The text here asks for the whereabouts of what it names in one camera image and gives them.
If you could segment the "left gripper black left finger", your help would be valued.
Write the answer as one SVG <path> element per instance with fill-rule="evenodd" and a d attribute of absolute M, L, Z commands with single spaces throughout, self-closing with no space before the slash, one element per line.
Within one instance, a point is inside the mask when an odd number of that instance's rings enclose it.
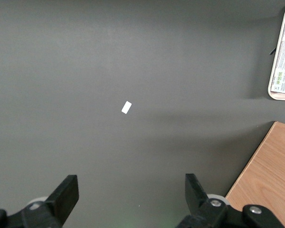
<path fill-rule="evenodd" d="M 61 228 L 78 199 L 77 175 L 68 175 L 48 197 L 33 199 L 17 213 L 0 209 L 0 228 Z"/>

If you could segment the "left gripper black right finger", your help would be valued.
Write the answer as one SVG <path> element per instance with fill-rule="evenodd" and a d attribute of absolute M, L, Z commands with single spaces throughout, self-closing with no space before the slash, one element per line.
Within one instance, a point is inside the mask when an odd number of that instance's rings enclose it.
<path fill-rule="evenodd" d="M 248 204 L 242 211 L 229 203 L 210 198 L 195 174 L 185 175 L 185 199 L 190 214 L 178 228 L 283 228 L 284 225 L 268 208 Z"/>

